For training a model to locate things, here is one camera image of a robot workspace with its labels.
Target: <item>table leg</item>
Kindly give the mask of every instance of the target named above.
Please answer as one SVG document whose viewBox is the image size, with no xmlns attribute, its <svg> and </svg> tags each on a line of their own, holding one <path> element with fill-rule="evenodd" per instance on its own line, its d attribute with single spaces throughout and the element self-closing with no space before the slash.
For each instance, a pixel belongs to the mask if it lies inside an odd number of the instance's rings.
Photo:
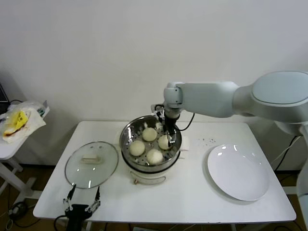
<svg viewBox="0 0 308 231">
<path fill-rule="evenodd" d="M 237 231 L 236 227 L 235 227 L 235 224 L 231 224 L 231 230 L 232 231 Z"/>
<path fill-rule="evenodd" d="M 21 172 L 23 170 L 23 167 L 21 167 L 19 165 L 19 163 L 15 160 L 14 157 L 12 157 L 11 159 L 8 159 L 6 161 L 9 165 L 11 165 L 13 168 L 16 168 L 19 172 Z"/>
<path fill-rule="evenodd" d="M 91 231 L 92 221 L 87 222 L 86 231 Z"/>
<path fill-rule="evenodd" d="M 14 173 L 8 170 L 3 163 L 0 163 L 0 177 L 5 179 L 10 185 L 14 186 L 14 188 L 20 192 L 25 192 L 27 195 L 31 195 L 33 193 L 32 189 L 16 177 Z"/>
<path fill-rule="evenodd" d="M 296 186 L 284 186 L 282 188 L 283 188 L 285 194 L 296 195 Z"/>
<path fill-rule="evenodd" d="M 240 229 L 240 231 L 259 231 L 263 229 L 265 226 L 268 226 L 269 224 L 270 223 L 250 224 Z"/>
<path fill-rule="evenodd" d="M 17 169 L 14 168 L 14 169 L 12 170 L 12 173 L 15 174 L 16 172 L 17 172 Z M 7 182 L 7 181 L 5 181 L 5 182 L 1 185 L 1 187 L 0 187 L 0 195 L 3 193 L 3 191 L 4 191 L 5 188 L 6 188 L 6 186 L 8 186 L 8 182 Z"/>
</svg>

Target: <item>metal rim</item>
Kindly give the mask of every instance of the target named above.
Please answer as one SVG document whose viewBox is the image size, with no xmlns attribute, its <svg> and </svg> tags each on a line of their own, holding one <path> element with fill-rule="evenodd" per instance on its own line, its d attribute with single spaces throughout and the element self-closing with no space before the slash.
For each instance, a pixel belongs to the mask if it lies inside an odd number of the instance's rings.
<svg viewBox="0 0 308 231">
<path fill-rule="evenodd" d="M 122 153 L 123 160 L 125 161 L 125 163 L 126 163 L 130 168 L 132 168 L 132 169 L 135 170 L 135 171 L 138 171 L 138 172 L 141 172 L 141 173 L 146 173 L 146 174 L 154 174 L 154 173 L 160 173 L 160 172 L 166 171 L 167 169 L 169 169 L 171 166 L 173 166 L 173 165 L 175 164 L 175 162 L 178 160 L 178 158 L 180 157 L 180 154 L 181 154 L 181 152 L 179 151 L 179 155 L 177 156 L 177 158 L 175 159 L 175 161 L 174 161 L 171 165 L 169 165 L 167 168 L 164 168 L 164 169 L 159 170 L 159 171 L 156 171 L 156 172 L 146 172 L 146 171 L 142 171 L 142 170 L 140 170 L 140 169 L 136 169 L 134 166 L 130 165 L 129 162 L 124 158 L 123 152 L 121 152 L 121 153 Z"/>
<path fill-rule="evenodd" d="M 117 149 L 116 149 L 112 144 L 110 144 L 110 143 L 108 143 L 108 142 L 105 142 L 105 141 L 93 141 L 93 142 L 90 142 L 90 143 L 86 143 L 86 144 L 80 146 L 78 149 L 76 149 L 76 150 L 71 154 L 71 156 L 68 158 L 68 160 L 67 160 L 67 162 L 66 162 L 66 164 L 65 164 L 64 175 L 65 175 L 65 178 L 66 178 L 67 182 L 68 182 L 70 185 L 72 185 L 72 184 L 70 183 L 70 181 L 68 180 L 67 175 L 66 175 L 66 166 L 67 166 L 67 163 L 68 163 L 69 160 L 72 158 L 72 156 L 74 155 L 75 152 L 77 152 L 80 148 L 82 148 L 82 147 L 84 147 L 84 146 L 86 146 L 86 145 L 88 145 L 88 144 L 91 144 L 91 143 L 106 143 L 106 144 L 109 144 L 109 145 L 115 150 L 115 153 L 116 153 L 116 156 L 117 156 L 115 169 L 114 169 L 113 172 L 110 174 L 110 176 L 107 177 L 107 178 L 106 178 L 104 181 L 102 181 L 100 184 L 97 184 L 97 185 L 95 185 L 95 186 L 93 186 L 93 187 L 90 187 L 90 188 L 78 187 L 78 186 L 76 185 L 76 188 L 78 188 L 78 189 L 92 189 L 92 188 L 94 188 L 94 187 L 97 187 L 97 186 L 102 185 L 103 183 L 105 183 L 105 182 L 114 174 L 114 172 L 116 171 L 116 168 L 117 168 L 117 166 L 118 166 L 118 164 L 119 164 L 119 153 L 118 153 Z"/>
</svg>

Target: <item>power cord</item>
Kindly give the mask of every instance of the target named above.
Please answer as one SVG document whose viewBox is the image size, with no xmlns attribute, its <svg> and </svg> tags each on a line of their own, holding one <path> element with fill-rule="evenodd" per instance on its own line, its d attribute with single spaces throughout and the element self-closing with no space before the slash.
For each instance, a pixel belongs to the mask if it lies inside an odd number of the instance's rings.
<svg viewBox="0 0 308 231">
<path fill-rule="evenodd" d="M 61 216 L 58 216 L 54 221 L 53 221 L 53 227 L 54 227 L 54 230 L 55 231 L 58 231 L 57 227 L 56 227 L 56 224 L 57 224 L 57 220 L 60 219 L 60 218 L 65 218 L 66 215 L 61 215 Z"/>
<path fill-rule="evenodd" d="M 300 136 L 294 136 L 293 139 L 291 140 L 289 146 L 284 149 L 279 156 L 277 156 L 272 162 L 271 164 L 273 164 L 276 160 L 278 160 L 280 158 L 281 155 L 283 155 L 281 161 L 279 162 L 279 164 L 277 165 L 277 167 L 275 168 L 274 171 L 277 171 L 277 169 L 280 167 L 280 165 L 282 164 L 285 156 L 287 155 L 288 151 L 290 150 L 290 148 L 296 143 L 296 141 L 298 141 L 298 139 L 300 138 Z"/>
<path fill-rule="evenodd" d="M 40 221 L 40 219 L 36 220 L 35 222 L 33 222 L 32 224 L 29 225 L 20 225 L 18 223 L 16 223 L 16 220 L 20 219 L 21 217 L 23 217 L 29 208 L 33 208 L 35 205 L 32 205 L 30 207 L 27 206 L 27 204 L 25 202 L 18 202 L 14 205 L 12 205 L 12 207 L 10 207 L 10 195 L 11 195 L 11 186 L 10 184 L 8 185 L 9 188 L 9 194 L 8 194 L 8 215 L 9 215 L 9 220 L 6 224 L 5 230 L 9 231 L 13 224 L 16 225 L 19 228 L 28 228 L 31 227 L 33 225 L 35 225 L 36 223 L 38 223 Z"/>
<path fill-rule="evenodd" d="M 301 231 L 303 231 L 303 229 L 300 227 L 300 225 L 295 220 L 293 222 Z"/>
<path fill-rule="evenodd" d="M 289 178 L 290 176 L 293 176 L 293 175 L 294 175 L 294 174 L 290 174 L 290 175 L 288 175 L 288 176 L 282 178 L 279 182 L 281 183 L 284 179 L 287 179 L 287 178 Z"/>
<path fill-rule="evenodd" d="M 194 118 L 195 113 L 193 113 L 191 120 L 189 121 L 189 124 L 187 125 L 186 128 L 184 129 L 178 129 L 179 131 L 185 131 L 187 128 L 189 128 L 189 126 L 192 124 L 193 118 Z"/>
</svg>

